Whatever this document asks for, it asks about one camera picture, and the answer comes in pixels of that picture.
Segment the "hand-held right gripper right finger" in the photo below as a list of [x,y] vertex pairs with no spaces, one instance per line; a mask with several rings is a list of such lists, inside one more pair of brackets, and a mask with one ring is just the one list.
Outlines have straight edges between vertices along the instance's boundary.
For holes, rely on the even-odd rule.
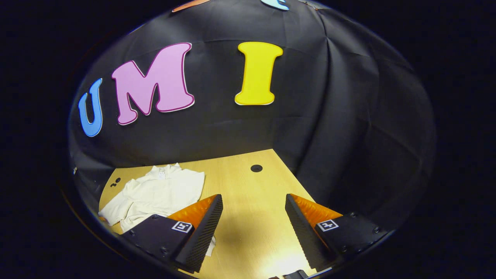
[[390,234],[360,213],[340,214],[295,194],[287,194],[285,211],[309,266],[318,272],[352,262]]

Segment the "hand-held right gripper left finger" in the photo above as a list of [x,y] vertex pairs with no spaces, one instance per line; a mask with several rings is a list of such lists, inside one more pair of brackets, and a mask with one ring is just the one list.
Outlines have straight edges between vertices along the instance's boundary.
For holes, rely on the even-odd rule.
[[122,236],[160,263],[200,272],[222,211],[222,195],[215,194],[168,217],[152,214]]

